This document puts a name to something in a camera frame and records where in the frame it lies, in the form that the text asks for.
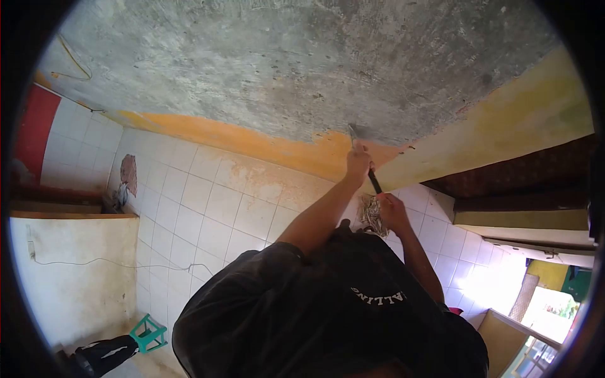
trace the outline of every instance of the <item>black t-shirt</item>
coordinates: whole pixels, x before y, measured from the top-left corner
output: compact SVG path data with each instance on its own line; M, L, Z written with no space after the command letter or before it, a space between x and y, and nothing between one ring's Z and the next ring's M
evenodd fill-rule
M313 259L247 251L189 300L172 333L191 377L345 376L387 362L414 377L486 377L475 329L435 303L376 235L338 228Z

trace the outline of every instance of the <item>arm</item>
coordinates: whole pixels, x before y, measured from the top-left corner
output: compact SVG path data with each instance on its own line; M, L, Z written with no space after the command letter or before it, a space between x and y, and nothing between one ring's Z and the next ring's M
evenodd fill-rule
M414 234L404 203L391 193L379 194L378 200L383 222L397 235L404 247L405 265L435 302L445 303L439 278Z
M293 244L309 255L328 240L353 194L364 183L370 168L370 155L359 141L355 142L347 156L345 177L300 213L276 241Z

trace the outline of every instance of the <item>tool handle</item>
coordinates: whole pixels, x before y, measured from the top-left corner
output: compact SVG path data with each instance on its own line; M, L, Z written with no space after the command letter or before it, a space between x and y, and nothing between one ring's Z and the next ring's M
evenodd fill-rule
M368 177L370 177L370 181L372 182L372 185L374 186L374 190L376 191L376 194L382 193L382 189L380 187L380 184L378 183L378 180L376 179L376 176L374 175L374 171L369 170Z

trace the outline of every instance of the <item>man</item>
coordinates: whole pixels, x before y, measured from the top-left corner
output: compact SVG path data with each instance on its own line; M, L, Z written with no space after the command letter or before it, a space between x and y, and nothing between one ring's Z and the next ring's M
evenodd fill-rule
M191 377L485 377L478 332L447 309L405 213L378 196L405 264L376 235L336 228L373 163L360 143L347 174L271 246L213 276L174 325Z

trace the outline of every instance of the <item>hand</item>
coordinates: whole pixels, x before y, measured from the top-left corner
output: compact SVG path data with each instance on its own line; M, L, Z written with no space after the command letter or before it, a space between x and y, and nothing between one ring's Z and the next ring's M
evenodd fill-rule
M380 202L382 224L388 229L398 233L402 230L402 227L410 224L405 212L405 205L400 199L391 193L380 193L376 198Z
M355 140L351 151L347 154L347 174L345 178L358 187L368 177L368 171L374 168L374 162L367 150L367 147L360 140Z

